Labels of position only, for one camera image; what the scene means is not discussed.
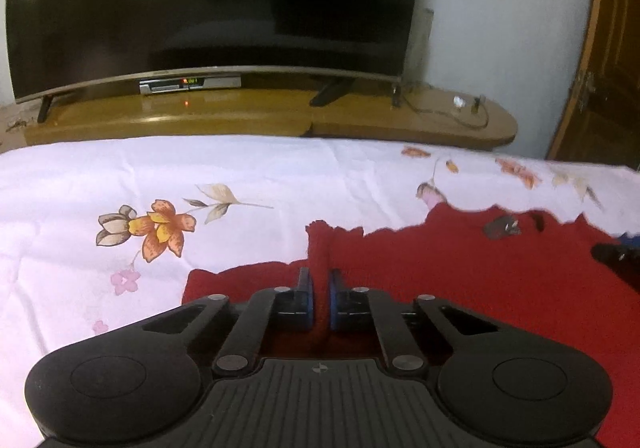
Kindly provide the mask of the red embroidered sweater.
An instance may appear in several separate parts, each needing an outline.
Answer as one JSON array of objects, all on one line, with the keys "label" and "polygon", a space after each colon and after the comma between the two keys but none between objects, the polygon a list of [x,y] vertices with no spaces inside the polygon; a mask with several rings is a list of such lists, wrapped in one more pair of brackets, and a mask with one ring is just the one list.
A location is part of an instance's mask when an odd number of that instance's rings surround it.
[{"label": "red embroidered sweater", "polygon": [[639,286],[592,257],[606,235],[578,218],[521,213],[520,233],[491,239],[485,227],[499,208],[461,212],[436,205],[424,223],[365,233],[310,223],[303,266],[314,280],[314,330],[305,347],[329,338],[329,273],[387,292],[398,301],[433,294],[514,327],[573,346],[596,359],[613,383],[613,403],[599,432],[609,447],[639,442]]}]

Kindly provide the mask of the brown wooden door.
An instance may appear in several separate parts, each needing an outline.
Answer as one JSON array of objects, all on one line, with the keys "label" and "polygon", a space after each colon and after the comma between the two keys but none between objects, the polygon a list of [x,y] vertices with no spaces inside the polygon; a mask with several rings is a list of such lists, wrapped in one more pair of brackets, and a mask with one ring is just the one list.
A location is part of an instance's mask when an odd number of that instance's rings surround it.
[{"label": "brown wooden door", "polygon": [[578,71],[596,91],[582,113],[572,87],[547,152],[550,161],[639,168],[639,0],[592,0]]}]

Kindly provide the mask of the brass door latch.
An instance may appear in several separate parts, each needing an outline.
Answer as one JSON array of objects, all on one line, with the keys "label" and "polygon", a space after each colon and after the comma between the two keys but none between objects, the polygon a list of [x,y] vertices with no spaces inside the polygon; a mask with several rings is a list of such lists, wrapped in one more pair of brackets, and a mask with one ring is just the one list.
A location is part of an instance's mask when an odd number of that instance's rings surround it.
[{"label": "brass door latch", "polygon": [[580,70],[572,87],[572,99],[579,113],[587,108],[590,96],[596,91],[594,75],[590,70]]}]

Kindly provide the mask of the white floral bed sheet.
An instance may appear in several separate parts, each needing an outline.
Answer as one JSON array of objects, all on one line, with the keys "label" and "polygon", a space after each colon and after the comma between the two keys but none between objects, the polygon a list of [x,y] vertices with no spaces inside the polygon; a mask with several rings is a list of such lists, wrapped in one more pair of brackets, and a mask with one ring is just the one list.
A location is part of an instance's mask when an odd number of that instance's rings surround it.
[{"label": "white floral bed sheet", "polygon": [[43,356],[209,293],[288,285],[310,223],[397,231],[439,204],[639,232],[639,176],[395,142],[250,136],[39,145],[1,157],[1,442],[42,439],[24,385]]}]

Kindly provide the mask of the wooden tv stand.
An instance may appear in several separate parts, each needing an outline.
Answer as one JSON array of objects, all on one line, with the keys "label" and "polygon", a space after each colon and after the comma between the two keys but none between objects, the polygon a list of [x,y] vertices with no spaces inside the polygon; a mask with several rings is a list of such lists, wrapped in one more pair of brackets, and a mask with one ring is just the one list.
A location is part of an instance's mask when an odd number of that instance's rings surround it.
[{"label": "wooden tv stand", "polygon": [[254,135],[371,139],[492,150],[511,143],[516,119],[496,102],[422,89],[393,106],[388,93],[351,92],[311,105],[309,90],[235,89],[61,99],[24,130],[28,145],[149,136]]}]

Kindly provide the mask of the silver set-top box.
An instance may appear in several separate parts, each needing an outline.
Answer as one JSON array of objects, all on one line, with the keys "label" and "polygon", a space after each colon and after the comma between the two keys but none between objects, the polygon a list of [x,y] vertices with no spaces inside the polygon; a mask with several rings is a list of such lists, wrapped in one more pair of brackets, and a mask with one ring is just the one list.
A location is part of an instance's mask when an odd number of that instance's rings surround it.
[{"label": "silver set-top box", "polygon": [[139,90],[143,96],[152,94],[174,93],[179,91],[235,89],[242,87],[240,75],[222,76],[189,76],[145,79],[139,82]]}]

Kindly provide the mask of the black curved television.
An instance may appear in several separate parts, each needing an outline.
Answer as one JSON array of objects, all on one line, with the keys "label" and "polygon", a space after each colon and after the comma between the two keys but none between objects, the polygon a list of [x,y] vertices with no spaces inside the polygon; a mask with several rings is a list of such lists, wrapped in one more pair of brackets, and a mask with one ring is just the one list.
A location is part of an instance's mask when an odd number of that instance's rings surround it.
[{"label": "black curved television", "polygon": [[303,72],[397,82],[416,0],[6,0],[13,96]]}]

